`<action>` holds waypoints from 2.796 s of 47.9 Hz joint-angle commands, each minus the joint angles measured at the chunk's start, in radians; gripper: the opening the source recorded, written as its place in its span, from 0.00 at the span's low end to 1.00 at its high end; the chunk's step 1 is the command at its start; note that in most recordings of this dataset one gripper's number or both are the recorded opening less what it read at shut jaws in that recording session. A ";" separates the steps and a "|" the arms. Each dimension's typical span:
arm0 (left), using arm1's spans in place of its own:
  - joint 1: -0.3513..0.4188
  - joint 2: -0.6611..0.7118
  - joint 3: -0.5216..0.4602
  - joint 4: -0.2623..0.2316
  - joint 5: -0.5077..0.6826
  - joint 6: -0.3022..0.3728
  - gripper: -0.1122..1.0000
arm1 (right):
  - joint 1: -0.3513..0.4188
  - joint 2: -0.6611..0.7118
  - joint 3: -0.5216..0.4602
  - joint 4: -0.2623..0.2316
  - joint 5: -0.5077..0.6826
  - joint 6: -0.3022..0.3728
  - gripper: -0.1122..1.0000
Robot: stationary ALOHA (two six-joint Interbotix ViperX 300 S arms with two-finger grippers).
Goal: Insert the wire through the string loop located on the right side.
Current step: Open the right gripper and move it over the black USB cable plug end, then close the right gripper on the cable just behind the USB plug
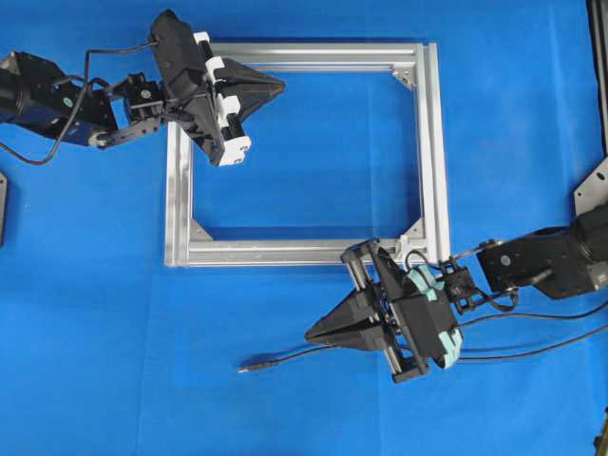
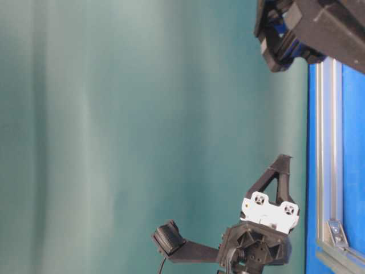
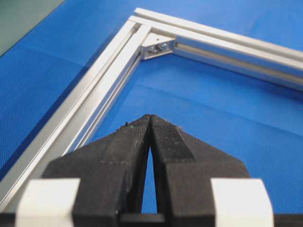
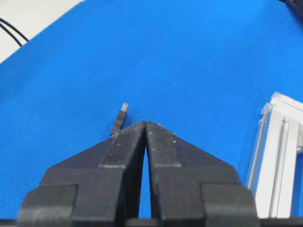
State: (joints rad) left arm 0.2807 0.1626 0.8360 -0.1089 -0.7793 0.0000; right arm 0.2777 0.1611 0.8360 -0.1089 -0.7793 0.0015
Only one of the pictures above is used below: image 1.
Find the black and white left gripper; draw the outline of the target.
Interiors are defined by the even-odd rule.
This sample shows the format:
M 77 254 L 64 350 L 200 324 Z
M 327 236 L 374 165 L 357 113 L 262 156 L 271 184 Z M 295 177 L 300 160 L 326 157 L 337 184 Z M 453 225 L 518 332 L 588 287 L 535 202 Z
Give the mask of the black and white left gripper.
M 233 59 L 216 55 L 208 33 L 194 33 L 206 68 L 203 87 L 181 103 L 167 93 L 173 107 L 185 115 L 181 128 L 207 154 L 214 166 L 244 161 L 251 139 L 244 120 L 285 89 L 285 83 Z

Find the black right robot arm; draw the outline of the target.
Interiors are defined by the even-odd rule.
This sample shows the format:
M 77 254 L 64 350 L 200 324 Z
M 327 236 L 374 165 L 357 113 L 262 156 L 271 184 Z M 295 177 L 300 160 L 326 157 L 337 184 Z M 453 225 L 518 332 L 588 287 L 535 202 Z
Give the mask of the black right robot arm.
M 489 241 L 476 254 L 492 291 L 482 301 L 533 286 L 552 299 L 591 293 L 607 285 L 607 207 L 578 215 L 566 227 L 544 228 L 507 242 Z M 353 290 L 305 334 L 308 342 L 359 351 L 382 351 L 400 383 L 428 372 L 434 361 L 448 369 L 459 359 L 464 337 L 455 315 L 478 307 L 480 293 L 468 269 L 454 257 L 400 267 L 372 238 L 346 249 L 341 260 Z

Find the black and teal right gripper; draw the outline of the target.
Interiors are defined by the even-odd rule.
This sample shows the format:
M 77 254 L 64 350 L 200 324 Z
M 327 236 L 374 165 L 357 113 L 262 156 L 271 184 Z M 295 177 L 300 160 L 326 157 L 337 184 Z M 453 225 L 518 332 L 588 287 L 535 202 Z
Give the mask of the black and teal right gripper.
M 427 267 L 408 271 L 373 239 L 341 255 L 355 285 L 306 333 L 315 345 L 385 354 L 395 383 L 460 359 L 464 337 L 446 293 Z

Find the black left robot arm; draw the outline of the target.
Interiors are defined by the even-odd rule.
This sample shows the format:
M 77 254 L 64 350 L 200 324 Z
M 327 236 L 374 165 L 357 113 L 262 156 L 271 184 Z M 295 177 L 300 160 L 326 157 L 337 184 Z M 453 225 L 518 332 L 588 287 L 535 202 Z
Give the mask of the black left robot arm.
M 196 42 L 201 68 L 180 74 L 191 89 L 149 81 L 143 73 L 111 85 L 66 75 L 53 62 L 12 52 L 1 62 L 1 121 L 55 143 L 100 149 L 157 132 L 175 122 L 214 166 L 243 162 L 252 142 L 243 122 L 285 89 L 284 82 L 213 53 Z

